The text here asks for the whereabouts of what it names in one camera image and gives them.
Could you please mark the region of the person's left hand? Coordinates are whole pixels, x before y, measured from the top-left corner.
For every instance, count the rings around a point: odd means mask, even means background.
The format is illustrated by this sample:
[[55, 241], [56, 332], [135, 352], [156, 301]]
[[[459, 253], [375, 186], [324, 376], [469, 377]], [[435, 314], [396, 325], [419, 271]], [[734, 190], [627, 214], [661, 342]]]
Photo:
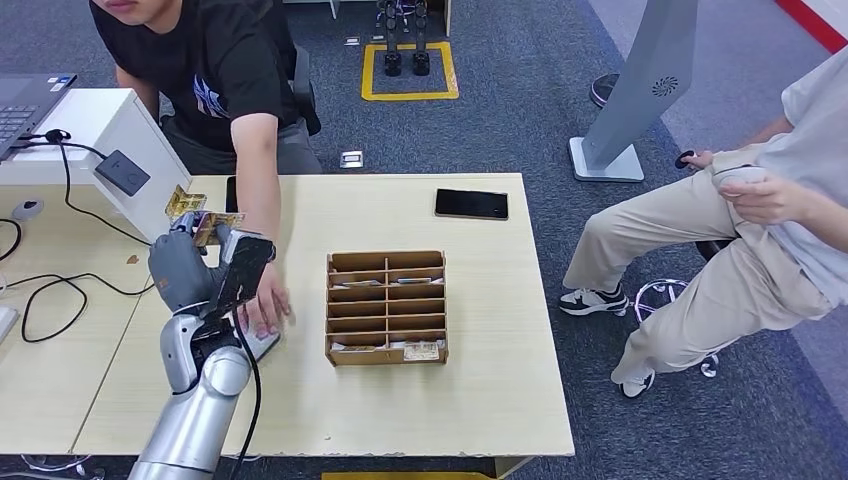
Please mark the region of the person's left hand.
[[264, 339], [279, 333], [290, 313], [289, 291], [276, 263], [271, 262], [263, 272], [256, 296], [237, 309], [239, 324], [245, 332]]
[[775, 225], [801, 220], [805, 214], [805, 189], [779, 177], [766, 176], [755, 183], [727, 181], [719, 193], [741, 218], [752, 223]]

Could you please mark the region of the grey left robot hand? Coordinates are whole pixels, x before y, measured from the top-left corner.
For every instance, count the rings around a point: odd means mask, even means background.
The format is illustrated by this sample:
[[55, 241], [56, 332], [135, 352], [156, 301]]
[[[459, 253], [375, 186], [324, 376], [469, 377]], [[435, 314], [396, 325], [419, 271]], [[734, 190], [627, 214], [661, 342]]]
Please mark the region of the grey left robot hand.
[[173, 314], [189, 310], [206, 317], [219, 308], [221, 287], [229, 269], [224, 253], [232, 228], [226, 223], [214, 227], [221, 248], [218, 266], [210, 268], [202, 259], [205, 250], [194, 244], [199, 215], [200, 212], [190, 211], [177, 217], [149, 249], [148, 268], [153, 283]]

